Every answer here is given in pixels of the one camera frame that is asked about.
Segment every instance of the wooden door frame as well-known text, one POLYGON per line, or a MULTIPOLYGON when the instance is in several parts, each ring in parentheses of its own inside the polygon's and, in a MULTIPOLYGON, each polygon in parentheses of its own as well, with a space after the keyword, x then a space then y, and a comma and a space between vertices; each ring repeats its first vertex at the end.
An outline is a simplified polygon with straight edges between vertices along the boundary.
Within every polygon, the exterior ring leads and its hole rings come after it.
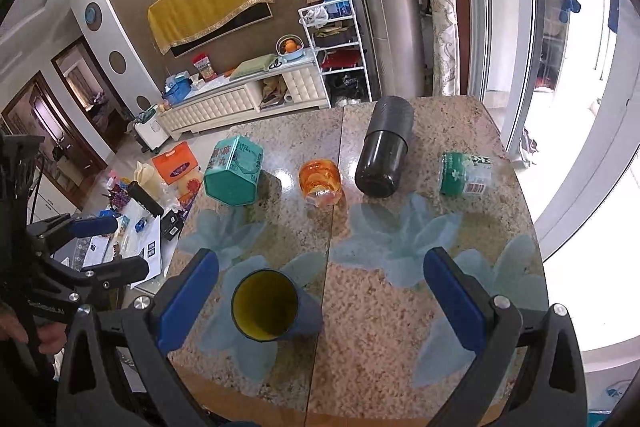
MULTIPOLYGON (((78 106, 80 111, 82 111, 82 114, 85 114, 84 107, 82 107, 82 104, 78 100, 78 97, 76 97, 76 94, 71 89, 71 86, 69 85, 67 79, 65 78, 65 75, 62 73, 62 70, 60 70, 60 67, 56 62, 59 58, 62 58, 63 55, 65 55, 70 49, 72 49, 73 47, 78 46, 78 45, 83 45, 84 46, 84 48, 86 49, 86 52, 89 54, 89 57, 93 61, 94 66, 97 68, 98 73, 100 73, 100 77, 102 78, 103 82, 107 85, 107 88, 109 89, 109 92, 116 99, 116 102, 118 104, 120 104, 120 107, 124 110, 124 112, 127 114, 127 116, 132 118, 133 115, 131 114, 131 111, 129 110, 129 107, 127 107, 127 105, 124 103, 124 100, 122 99, 122 97, 120 96, 118 91, 115 89, 115 87, 113 87, 113 84, 111 84, 111 80, 109 79, 107 74, 104 72, 102 66, 100 65, 100 62, 98 62, 98 59, 95 57, 94 52, 92 51, 91 47, 89 46, 89 42, 87 42, 87 40, 86 40, 84 35, 82 35, 81 37, 77 38, 75 41, 73 41, 71 44, 69 44, 66 48, 64 48, 59 54, 57 54, 55 57, 53 57, 51 59, 51 64, 53 65, 53 68, 56 70, 56 73, 60 77, 60 80, 65 85, 66 90, 68 90, 69 95, 71 95, 71 98, 74 100, 74 102, 76 102, 76 105, 78 106)), ((100 133, 100 130, 97 128, 95 122, 89 117, 86 117, 86 119, 91 123, 92 127, 100 135, 100 137, 102 137, 102 134, 100 133)))
MULTIPOLYGON (((98 155, 97 152, 95 152, 94 148, 91 147, 89 142, 87 142, 87 140, 84 139, 84 136, 78 131, 78 128, 74 125, 73 121, 67 116, 65 110, 62 108, 62 106, 56 99, 49 85, 46 83, 44 75, 42 74, 41 71, 38 71, 36 74, 34 74, 27 81, 27 83, 25 83, 24 86, 22 86, 20 91, 18 91, 18 93, 9 101, 6 107, 2 110, 2 118, 4 118, 4 121, 6 122, 9 129, 11 129, 11 131, 14 133, 17 132, 17 130, 12 127, 12 123, 9 118, 9 113, 18 103, 18 101, 25 95, 25 93, 29 89, 31 89, 31 87, 33 86, 37 86, 38 89, 40 89, 40 91, 42 92, 42 95, 46 97, 47 101, 54 108, 54 110, 60 117, 60 120, 62 121, 63 130, 67 134, 69 134, 73 138, 73 140, 75 140, 78 143, 80 149, 82 149, 82 151, 87 156, 89 156, 91 161, 94 162, 95 165, 100 168, 100 170, 105 170, 107 168, 107 163, 98 155)), ((82 207, 84 205, 78 200, 76 195, 70 194, 68 190, 66 190, 66 188, 64 188, 62 185, 58 183, 58 181, 52 178, 52 176, 50 176, 50 174, 44 169, 44 166, 40 166, 40 168, 44 172, 44 175, 47 177, 47 179, 51 182, 51 184, 55 188, 57 188, 62 193, 62 195, 64 195, 66 199, 68 199, 76 207, 78 207, 79 210, 82 210, 82 207)))

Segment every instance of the orange glass cup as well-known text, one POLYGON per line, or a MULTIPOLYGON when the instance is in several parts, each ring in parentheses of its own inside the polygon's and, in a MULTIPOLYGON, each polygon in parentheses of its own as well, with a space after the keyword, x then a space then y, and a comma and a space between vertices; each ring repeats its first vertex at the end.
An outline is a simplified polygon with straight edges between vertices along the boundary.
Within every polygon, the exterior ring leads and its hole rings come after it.
POLYGON ((326 158, 306 162, 300 168, 298 181, 302 197, 315 206, 336 204, 342 197, 340 171, 326 158))

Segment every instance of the fruit bowl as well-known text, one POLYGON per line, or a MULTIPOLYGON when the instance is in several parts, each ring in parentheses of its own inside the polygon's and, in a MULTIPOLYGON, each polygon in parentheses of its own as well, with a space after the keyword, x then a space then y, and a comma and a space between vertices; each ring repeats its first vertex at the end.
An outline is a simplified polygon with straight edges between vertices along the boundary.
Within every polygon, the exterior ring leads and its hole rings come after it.
POLYGON ((284 35, 276 43, 276 53, 284 61, 295 60, 305 54, 302 39, 297 35, 284 35))

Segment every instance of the barcode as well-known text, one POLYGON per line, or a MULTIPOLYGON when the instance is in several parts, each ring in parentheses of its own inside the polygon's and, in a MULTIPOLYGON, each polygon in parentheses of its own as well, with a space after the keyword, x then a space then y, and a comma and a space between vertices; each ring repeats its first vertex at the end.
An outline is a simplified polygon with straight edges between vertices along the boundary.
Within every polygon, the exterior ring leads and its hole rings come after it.
POLYGON ((465 194, 482 194, 486 185, 481 183, 468 183, 465 185, 465 194))

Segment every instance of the round wall decoration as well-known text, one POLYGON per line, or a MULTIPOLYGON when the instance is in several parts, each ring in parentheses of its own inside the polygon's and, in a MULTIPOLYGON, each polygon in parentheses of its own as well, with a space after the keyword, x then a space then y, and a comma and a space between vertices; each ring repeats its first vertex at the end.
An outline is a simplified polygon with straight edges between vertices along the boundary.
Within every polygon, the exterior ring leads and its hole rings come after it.
POLYGON ((122 74, 127 70, 127 61, 120 52, 111 52, 109 54, 109 64, 116 73, 122 74))
POLYGON ((102 24, 102 11, 95 2, 90 2, 84 9, 84 22, 92 32, 97 32, 102 24))
POLYGON ((138 107, 143 111, 151 107, 151 102, 149 102, 146 96, 139 95, 139 97, 136 98, 136 102, 138 103, 138 107))

